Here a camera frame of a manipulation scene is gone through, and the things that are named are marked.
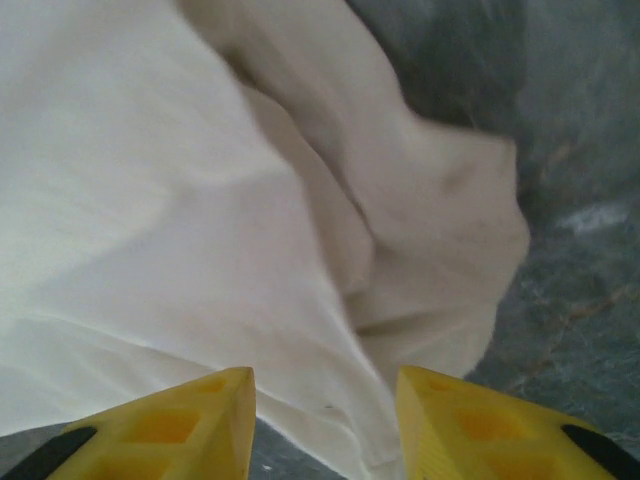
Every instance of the yellow plastic object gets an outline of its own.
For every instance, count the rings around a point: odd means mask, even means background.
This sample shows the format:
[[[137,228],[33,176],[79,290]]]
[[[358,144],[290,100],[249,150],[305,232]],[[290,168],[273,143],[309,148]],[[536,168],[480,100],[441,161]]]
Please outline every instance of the yellow plastic object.
[[[253,370],[232,368],[70,425],[97,433],[49,480],[246,480]]]
[[[561,430],[587,423],[419,367],[396,409],[409,480],[612,480]]]

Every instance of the black rubber strip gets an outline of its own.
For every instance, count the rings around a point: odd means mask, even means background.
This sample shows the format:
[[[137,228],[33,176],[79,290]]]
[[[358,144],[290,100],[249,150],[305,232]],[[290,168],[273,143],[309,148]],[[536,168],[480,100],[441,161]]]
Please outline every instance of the black rubber strip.
[[[82,427],[53,437],[0,480],[45,480],[93,437],[98,430]]]
[[[640,462],[613,440],[577,425],[563,425],[562,431],[616,480],[640,479]]]

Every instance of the white garment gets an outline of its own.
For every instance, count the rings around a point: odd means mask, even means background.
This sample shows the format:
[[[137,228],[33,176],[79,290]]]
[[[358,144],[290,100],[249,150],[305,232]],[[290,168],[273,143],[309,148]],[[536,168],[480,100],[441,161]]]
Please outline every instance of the white garment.
[[[403,478],[398,366],[470,371],[526,251],[511,142],[416,118],[335,0],[4,0],[0,52],[0,433],[248,365]]]

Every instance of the floor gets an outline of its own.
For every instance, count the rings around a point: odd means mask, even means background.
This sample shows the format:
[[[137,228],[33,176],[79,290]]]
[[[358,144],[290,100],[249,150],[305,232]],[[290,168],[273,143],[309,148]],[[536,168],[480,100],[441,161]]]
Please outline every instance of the floor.
[[[640,3],[349,3],[416,111],[520,146],[531,253],[469,380],[582,417],[640,457]],[[0,439],[0,473],[55,431]],[[260,424],[251,479],[272,478],[339,477]]]

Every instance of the marble surface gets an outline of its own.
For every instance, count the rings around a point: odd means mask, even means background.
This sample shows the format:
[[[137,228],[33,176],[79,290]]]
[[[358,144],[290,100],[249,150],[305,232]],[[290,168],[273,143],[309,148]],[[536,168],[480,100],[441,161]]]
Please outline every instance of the marble surface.
[[[518,140],[531,253],[469,380],[640,457],[640,3],[349,1],[416,111]],[[0,439],[0,473],[56,431]],[[251,478],[339,477],[259,424]]]

